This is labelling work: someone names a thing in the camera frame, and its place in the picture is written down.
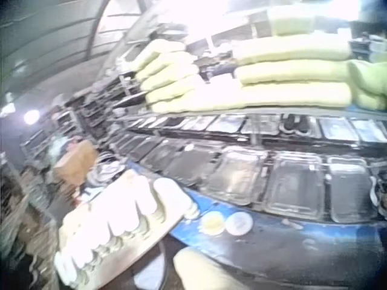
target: bright light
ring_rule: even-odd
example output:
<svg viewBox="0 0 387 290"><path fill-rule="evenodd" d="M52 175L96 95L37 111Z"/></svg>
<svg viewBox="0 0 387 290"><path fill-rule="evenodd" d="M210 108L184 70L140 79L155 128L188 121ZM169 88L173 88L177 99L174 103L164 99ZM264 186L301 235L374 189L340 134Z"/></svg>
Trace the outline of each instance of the bright light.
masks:
<svg viewBox="0 0 387 290"><path fill-rule="evenodd" d="M332 0L326 6L323 14L329 18L354 21L359 18L359 10L359 0Z"/></svg>
<svg viewBox="0 0 387 290"><path fill-rule="evenodd" d="M25 113L24 115L24 121L28 124L28 125L32 125L32 124L35 124L38 119L40 118L40 113L38 110L30 110L28 111L27 113Z"/></svg>
<svg viewBox="0 0 387 290"><path fill-rule="evenodd" d="M171 1L168 17L172 23L185 24L190 35L204 37L227 11L226 0Z"/></svg>
<svg viewBox="0 0 387 290"><path fill-rule="evenodd" d="M15 113L16 109L15 109L15 104L14 103L9 103L9 104L6 104L3 109L1 110L1 112L3 114L12 114L12 113Z"/></svg>

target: wall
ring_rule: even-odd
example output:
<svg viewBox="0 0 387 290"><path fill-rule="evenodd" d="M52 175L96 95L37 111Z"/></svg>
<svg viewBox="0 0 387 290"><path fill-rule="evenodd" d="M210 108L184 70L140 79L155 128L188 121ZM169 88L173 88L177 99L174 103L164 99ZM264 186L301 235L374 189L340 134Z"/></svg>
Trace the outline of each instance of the wall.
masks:
<svg viewBox="0 0 387 290"><path fill-rule="evenodd" d="M0 119L0 151L5 152L8 160L17 169L21 170L25 161L19 147L21 135L36 129L33 125L25 124L24 114L32 109L38 109L44 113L50 108L57 95L63 94L63 99L68 99L75 92L90 86L96 80L104 59L105 56L99 57L62 71L15 100L16 112Z"/></svg>

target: tray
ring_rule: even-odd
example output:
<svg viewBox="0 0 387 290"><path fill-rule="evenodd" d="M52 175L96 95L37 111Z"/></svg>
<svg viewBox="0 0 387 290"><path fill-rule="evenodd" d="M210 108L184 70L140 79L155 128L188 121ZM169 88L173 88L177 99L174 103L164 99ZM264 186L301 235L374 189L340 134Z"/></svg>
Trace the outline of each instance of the tray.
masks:
<svg viewBox="0 0 387 290"><path fill-rule="evenodd" d="M324 209L324 173L315 154L277 154L269 177L265 210L297 218L318 219Z"/></svg>
<svg viewBox="0 0 387 290"><path fill-rule="evenodd" d="M249 204L255 179L266 156L265 151L226 147L202 191L237 205Z"/></svg>
<svg viewBox="0 0 387 290"><path fill-rule="evenodd" d="M164 140L141 160L141 164L151 171L161 171L172 162L177 150L184 144L185 140Z"/></svg>
<svg viewBox="0 0 387 290"><path fill-rule="evenodd" d="M147 135L136 135L120 148L121 154L129 154L135 147L147 138Z"/></svg>
<svg viewBox="0 0 387 290"><path fill-rule="evenodd" d="M168 118L163 127L167 129L179 129L183 127L188 121L189 119L184 117Z"/></svg>
<svg viewBox="0 0 387 290"><path fill-rule="evenodd" d="M206 131L236 133L241 127L245 115L220 115Z"/></svg>
<svg viewBox="0 0 387 290"><path fill-rule="evenodd" d="M126 127L127 128L134 128L134 127L137 127L139 124L141 124L142 122L144 122L144 118L141 118L141 119L138 119L138 120L134 120L134 121L130 121Z"/></svg>
<svg viewBox="0 0 387 290"><path fill-rule="evenodd" d="M120 150L122 146L124 146L127 142L129 142L130 139L135 136L134 134L126 134L125 136L122 136L121 139L119 139L117 142L114 143L115 147Z"/></svg>
<svg viewBox="0 0 387 290"><path fill-rule="evenodd" d="M351 127L346 118L319 118L322 132L327 139L330 140L344 140L344 141L358 141L355 130Z"/></svg>
<svg viewBox="0 0 387 290"><path fill-rule="evenodd" d="M331 175L331 215L335 222L369 221L377 216L369 192L372 182L363 159L328 158Z"/></svg>
<svg viewBox="0 0 387 290"><path fill-rule="evenodd" d="M203 131L215 120L217 116L189 117L182 130Z"/></svg>
<svg viewBox="0 0 387 290"><path fill-rule="evenodd" d="M148 126L148 129L159 128L167 119L168 117L158 118L156 121L154 121Z"/></svg>
<svg viewBox="0 0 387 290"><path fill-rule="evenodd" d="M156 117L151 117L151 118L148 118L145 120L145 122L143 122L142 124L140 124L138 126L138 128L144 128L144 127L148 127L150 124L154 123L156 121Z"/></svg>
<svg viewBox="0 0 387 290"><path fill-rule="evenodd" d="M382 130L372 120L353 120L352 124L363 141L387 142Z"/></svg>
<svg viewBox="0 0 387 290"><path fill-rule="evenodd" d="M257 128L257 133L263 135L277 135L279 133L279 122L281 120L280 115L260 115L259 116L259 130ZM252 121L250 118L247 119L246 124L241 130L242 134L251 134L252 133Z"/></svg>
<svg viewBox="0 0 387 290"><path fill-rule="evenodd" d="M221 152L222 146L222 143L215 141L189 143L163 173L185 185L192 185L215 167L211 161Z"/></svg>
<svg viewBox="0 0 387 290"><path fill-rule="evenodd" d="M132 151L129 152L129 157L134 162L140 161L147 155L154 147L156 147L162 139L159 137L147 137L139 145L132 147Z"/></svg>

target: metal shelf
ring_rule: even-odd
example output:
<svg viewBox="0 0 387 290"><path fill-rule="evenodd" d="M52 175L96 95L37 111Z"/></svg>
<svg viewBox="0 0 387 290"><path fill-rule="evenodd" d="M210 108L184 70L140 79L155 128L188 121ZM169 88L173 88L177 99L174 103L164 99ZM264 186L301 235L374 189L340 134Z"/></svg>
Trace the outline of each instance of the metal shelf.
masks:
<svg viewBox="0 0 387 290"><path fill-rule="evenodd" d="M201 112L184 112L184 113L147 113L141 115L124 116L118 118L121 121L135 120L137 118L148 117L188 117L188 116L203 116L214 114L298 114L298 115L312 115L312 116L330 116L330 117L346 117L346 118L364 118L372 120L387 120L387 112L379 111L366 111L354 107L346 109L323 109L312 107L260 107L260 108L246 108L246 109L231 109L231 110L214 110L214 111L201 111Z"/></svg>

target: white plastic cup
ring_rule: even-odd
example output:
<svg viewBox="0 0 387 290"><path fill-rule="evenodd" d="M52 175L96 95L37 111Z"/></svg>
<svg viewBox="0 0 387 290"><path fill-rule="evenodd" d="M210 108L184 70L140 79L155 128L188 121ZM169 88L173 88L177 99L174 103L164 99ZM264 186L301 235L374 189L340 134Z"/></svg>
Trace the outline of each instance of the white plastic cup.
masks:
<svg viewBox="0 0 387 290"><path fill-rule="evenodd" d="M164 211L162 206L158 204L156 197L153 195L147 178L145 176L135 177L132 189L140 213L149 216L156 221L163 222L165 220Z"/></svg>
<svg viewBox="0 0 387 290"><path fill-rule="evenodd" d="M184 192L184 190L170 178L158 178L153 183L155 191L161 196L174 196L176 203L179 207L185 209L184 217L186 219L195 219L199 216L199 208L196 203L193 202L190 196Z"/></svg>

